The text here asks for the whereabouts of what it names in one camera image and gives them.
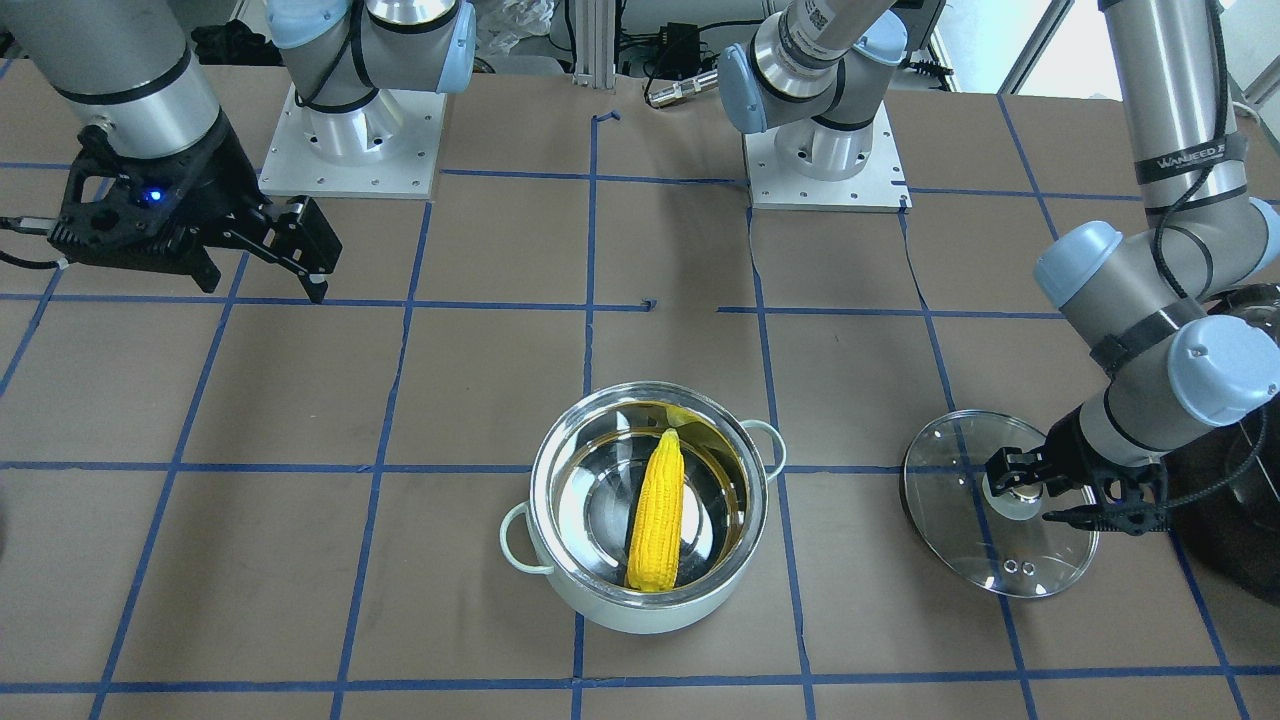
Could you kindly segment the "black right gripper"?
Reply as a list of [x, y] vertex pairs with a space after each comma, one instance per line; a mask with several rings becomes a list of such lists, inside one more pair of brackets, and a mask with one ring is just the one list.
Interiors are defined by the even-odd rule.
[[244, 249], [289, 272], [311, 304], [326, 297], [343, 245], [315, 199], [266, 202], [224, 111], [192, 146], [125, 158], [86, 126], [49, 243], [73, 263], [187, 275], [211, 293], [221, 273], [210, 247]]

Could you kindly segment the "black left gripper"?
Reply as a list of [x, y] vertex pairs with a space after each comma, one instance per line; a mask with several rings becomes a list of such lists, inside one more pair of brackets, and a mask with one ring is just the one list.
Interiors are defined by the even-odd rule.
[[1087, 532], [1121, 532], [1128, 536], [1166, 533], [1170, 511], [1169, 474], [1162, 461], [1121, 466], [1097, 454], [1087, 442], [1076, 409], [1057, 421], [1043, 446], [1001, 447], [986, 461], [992, 496], [1043, 484], [1051, 495], [1088, 489], [1093, 500], [1074, 509], [1044, 512], [1046, 521]]

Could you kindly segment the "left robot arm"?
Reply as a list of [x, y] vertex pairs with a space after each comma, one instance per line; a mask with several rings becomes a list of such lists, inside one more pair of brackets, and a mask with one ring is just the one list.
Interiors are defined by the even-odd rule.
[[[870, 146], [906, 31], [887, 1], [794, 1], [746, 45], [721, 53], [724, 111], [744, 135], [777, 131], [797, 170], [842, 181]], [[1088, 489], [1044, 512], [1079, 530], [1165, 530], [1174, 509], [1245, 475], [1256, 442], [1217, 480], [1169, 493], [1164, 460], [1211, 432], [1263, 416], [1277, 392], [1277, 341], [1213, 296], [1277, 256], [1277, 213], [1248, 193], [1215, 1], [1102, 1], [1123, 90], [1147, 229], [1105, 222], [1061, 234], [1038, 259], [1047, 300], [1089, 346], [1107, 387], [1057, 421], [1043, 443], [1002, 447], [986, 462], [992, 509], [1025, 520], [1044, 496]]]

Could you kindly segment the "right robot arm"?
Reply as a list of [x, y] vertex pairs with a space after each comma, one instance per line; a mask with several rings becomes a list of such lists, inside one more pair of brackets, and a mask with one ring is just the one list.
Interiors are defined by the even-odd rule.
[[408, 97], [463, 92], [474, 73], [476, 12], [467, 1], [270, 1], [271, 41], [291, 73], [278, 137], [300, 152], [257, 170], [165, 1], [5, 1], [14, 35], [79, 120], [79, 151], [55, 217], [6, 217], [72, 264], [221, 278], [211, 249], [251, 252], [320, 304], [342, 245], [316, 202], [361, 191], [428, 195], [442, 113]]

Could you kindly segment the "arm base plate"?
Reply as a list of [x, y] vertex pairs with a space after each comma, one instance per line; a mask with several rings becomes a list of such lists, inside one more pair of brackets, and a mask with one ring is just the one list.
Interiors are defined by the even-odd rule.
[[259, 186], [271, 196], [428, 200], [448, 95], [383, 90], [364, 108], [321, 113], [288, 91]]
[[899, 213], [913, 208], [887, 106], [855, 131], [801, 120], [744, 137], [756, 210]]

